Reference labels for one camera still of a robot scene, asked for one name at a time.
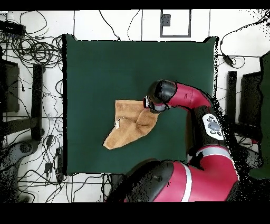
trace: red robot arm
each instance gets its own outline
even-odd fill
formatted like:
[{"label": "red robot arm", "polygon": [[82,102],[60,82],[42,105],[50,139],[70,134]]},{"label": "red robot arm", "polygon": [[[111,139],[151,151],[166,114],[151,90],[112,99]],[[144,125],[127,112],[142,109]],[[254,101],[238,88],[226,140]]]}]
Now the red robot arm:
[{"label": "red robot arm", "polygon": [[194,87],[158,80],[150,86],[144,107],[152,113],[173,107],[187,111],[188,163],[150,161],[137,166],[118,188],[126,191],[125,201],[225,201],[238,176],[209,97]]}]

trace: towel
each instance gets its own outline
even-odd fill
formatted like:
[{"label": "towel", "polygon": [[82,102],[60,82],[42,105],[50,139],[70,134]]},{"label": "towel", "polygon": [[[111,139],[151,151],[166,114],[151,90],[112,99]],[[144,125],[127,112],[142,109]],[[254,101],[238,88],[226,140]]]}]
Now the towel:
[{"label": "towel", "polygon": [[112,150],[146,136],[155,126],[158,114],[143,107],[142,101],[116,100],[115,126],[103,143]]}]

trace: black cable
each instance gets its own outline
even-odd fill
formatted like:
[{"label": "black cable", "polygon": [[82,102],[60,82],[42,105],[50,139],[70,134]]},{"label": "black cable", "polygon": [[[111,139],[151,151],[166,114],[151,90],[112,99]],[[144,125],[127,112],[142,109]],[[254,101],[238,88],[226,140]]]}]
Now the black cable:
[{"label": "black cable", "polygon": [[103,17],[103,15],[102,15],[102,13],[101,13],[100,10],[99,10],[99,13],[100,13],[101,17],[103,18],[103,20],[107,23],[107,25],[112,29],[113,35],[117,37],[117,40],[118,40],[118,41],[121,41],[121,40],[120,40],[120,37],[118,37],[118,36],[114,33],[114,30],[113,30],[112,26],[104,19],[104,17]]},{"label": "black cable", "polygon": [[57,92],[59,95],[62,95],[62,94],[57,90],[57,86],[58,86],[58,84],[59,84],[60,82],[63,83],[63,79],[61,79],[60,81],[58,81],[58,82],[56,83],[56,85],[55,85],[55,90],[56,90],[56,92]]},{"label": "black cable", "polygon": [[[24,13],[22,13],[21,15],[20,15],[20,24],[22,25],[22,16],[25,14],[25,13],[29,13],[29,12],[33,12],[33,11],[27,11],[27,12],[24,12]],[[45,29],[46,27],[47,27],[47,20],[45,19],[45,17],[44,17],[44,15],[42,15],[39,11],[36,11],[36,12],[38,12],[43,18],[44,18],[44,20],[45,20],[45,22],[46,22],[46,25],[43,27],[43,28],[41,28],[40,30],[38,30],[38,31],[35,31],[35,32],[32,32],[32,33],[28,33],[28,34],[34,34],[34,33],[37,33],[37,32],[39,32],[39,31],[42,31],[43,29]]]},{"label": "black cable", "polygon": [[243,63],[243,65],[242,66],[240,66],[240,67],[235,67],[235,66],[232,66],[233,68],[235,68],[235,69],[240,69],[240,68],[242,68],[244,65],[245,65],[245,63],[246,63],[246,59],[244,58],[244,57],[242,57],[243,59],[244,59],[244,63]]},{"label": "black cable", "polygon": [[132,23],[133,19],[135,18],[135,16],[132,18],[132,20],[131,20],[131,22],[130,22],[130,24],[129,24],[129,28],[130,28],[131,23]]},{"label": "black cable", "polygon": [[100,176],[89,176],[89,177],[87,177],[87,178],[85,179],[83,185],[82,185],[79,189],[77,189],[76,191],[74,191],[74,193],[73,193],[73,200],[71,200],[72,203],[74,203],[74,201],[75,201],[75,193],[76,193],[77,191],[79,191],[80,189],[83,188],[83,186],[85,185],[85,183],[87,182],[87,180],[88,180],[89,178],[101,178],[101,177],[100,177]]},{"label": "black cable", "polygon": [[19,187],[18,187],[18,190],[19,190],[19,192],[20,192],[20,193],[26,193],[26,194],[30,194],[30,195],[32,195],[32,196],[33,196],[33,201],[32,201],[31,203],[33,203],[33,202],[34,202],[34,200],[35,200],[35,195],[34,195],[34,194],[29,193],[29,192],[26,192],[26,191],[21,191],[21,190],[19,189]]},{"label": "black cable", "polygon": [[[235,93],[235,94],[238,94],[238,93],[240,93],[241,91],[239,91],[239,92],[237,92],[237,93]],[[222,99],[224,99],[224,98],[226,98],[227,96],[225,96],[225,97],[223,97],[223,98],[221,98],[221,99],[218,99],[218,101],[220,101],[220,100],[222,100]]]},{"label": "black cable", "polygon": [[238,28],[237,30],[231,31],[231,32],[227,33],[225,36],[223,36],[223,38],[222,38],[222,40],[221,40],[221,42],[220,42],[220,51],[221,51],[221,53],[222,53],[222,56],[224,56],[225,54],[223,53],[223,51],[222,51],[222,49],[221,49],[221,45],[223,44],[223,39],[224,39],[227,35],[229,35],[229,34],[231,34],[231,33],[234,33],[234,32],[237,32],[237,31],[239,31],[239,30],[241,30],[241,29],[243,29],[243,28],[247,28],[248,26],[251,26],[251,25],[258,25],[258,24],[260,24],[260,23],[265,22],[265,21],[268,19],[268,18],[265,19],[265,17],[266,17],[269,13],[270,13],[270,11],[268,11],[267,13],[265,13],[265,15],[264,15],[261,19],[259,19],[257,22],[251,23],[251,24],[247,24],[247,25],[244,25],[244,26]]}]

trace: green mat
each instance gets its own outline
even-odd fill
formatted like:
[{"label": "green mat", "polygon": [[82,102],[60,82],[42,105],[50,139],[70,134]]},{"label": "green mat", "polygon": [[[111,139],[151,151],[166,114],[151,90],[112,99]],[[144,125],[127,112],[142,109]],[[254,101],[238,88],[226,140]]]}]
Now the green mat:
[{"label": "green mat", "polygon": [[216,38],[202,42],[67,41],[67,174],[125,173],[148,158],[186,160],[183,109],[159,115],[143,138],[114,150],[102,144],[114,127],[114,103],[142,100],[158,79],[212,95]]}]

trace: silver stripe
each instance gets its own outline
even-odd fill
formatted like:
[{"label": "silver stripe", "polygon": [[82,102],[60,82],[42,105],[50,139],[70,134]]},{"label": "silver stripe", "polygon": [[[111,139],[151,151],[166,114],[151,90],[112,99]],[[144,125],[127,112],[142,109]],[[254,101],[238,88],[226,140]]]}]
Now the silver stripe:
[{"label": "silver stripe", "polygon": [[191,172],[189,168],[184,164],[182,165],[184,166],[186,170],[186,177],[187,177],[186,188],[185,188],[185,192],[182,198],[182,202],[187,202],[191,194],[192,178],[191,178]]},{"label": "silver stripe", "polygon": [[[203,150],[198,151],[196,153],[196,156],[198,156],[200,152],[203,153],[204,157],[210,156],[210,155],[222,155],[222,156],[227,157],[228,159],[231,160],[230,154],[224,148],[219,148],[219,147],[204,148]],[[189,155],[187,156],[188,162],[191,160],[191,158],[192,158],[192,156],[189,156]]]}]

